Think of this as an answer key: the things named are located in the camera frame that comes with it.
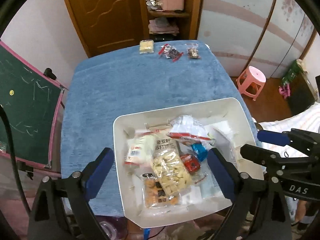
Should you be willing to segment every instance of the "blue packet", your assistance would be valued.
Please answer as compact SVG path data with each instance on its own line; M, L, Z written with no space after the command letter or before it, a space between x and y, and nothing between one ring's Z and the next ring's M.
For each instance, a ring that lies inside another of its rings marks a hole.
M208 151L204 148L202 143L194 143L191 145L192 150L200 162L203 162L208 157Z

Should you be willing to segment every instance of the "wooden door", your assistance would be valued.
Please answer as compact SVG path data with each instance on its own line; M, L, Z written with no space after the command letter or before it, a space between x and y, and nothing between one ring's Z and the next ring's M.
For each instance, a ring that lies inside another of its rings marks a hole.
M65 0L89 57L138 45L143 39L139 0Z

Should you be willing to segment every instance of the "green bag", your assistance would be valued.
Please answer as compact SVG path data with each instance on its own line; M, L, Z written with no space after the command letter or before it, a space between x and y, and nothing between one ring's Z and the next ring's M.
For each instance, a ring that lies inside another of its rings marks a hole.
M289 70L287 71L287 73L284 75L284 77L281 80L281 85L285 85L287 83L291 83L292 80L294 80L294 78L300 73L303 72L303 70L301 69L301 67L298 65L297 60L295 60L294 62L292 62Z

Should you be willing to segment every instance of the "folded cloth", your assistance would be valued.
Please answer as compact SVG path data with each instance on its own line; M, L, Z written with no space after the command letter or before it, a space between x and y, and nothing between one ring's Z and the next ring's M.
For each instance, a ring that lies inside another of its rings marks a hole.
M157 27L161 28L161 27L169 27L170 23L168 22L168 19L164 16L156 18L155 19L155 24Z
M158 33L158 34L179 33L179 28L176 25L176 23L173 23L168 27L157 27L155 20L150 20L149 22L150 22L150 24L149 24L149 32Z

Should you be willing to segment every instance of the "blue gripper pad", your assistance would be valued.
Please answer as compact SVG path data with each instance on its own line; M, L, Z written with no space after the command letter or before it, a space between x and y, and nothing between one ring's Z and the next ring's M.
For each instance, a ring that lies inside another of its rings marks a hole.
M224 197L230 199L233 203L236 198L236 185L240 180L236 167L227 162L217 148L208 152L207 161Z
M290 144L290 138L286 133L261 130L257 133L257 138L261 142L271 143L279 146Z
M104 148L95 161L89 162L82 171L82 187L85 198L95 198L114 162L113 150Z

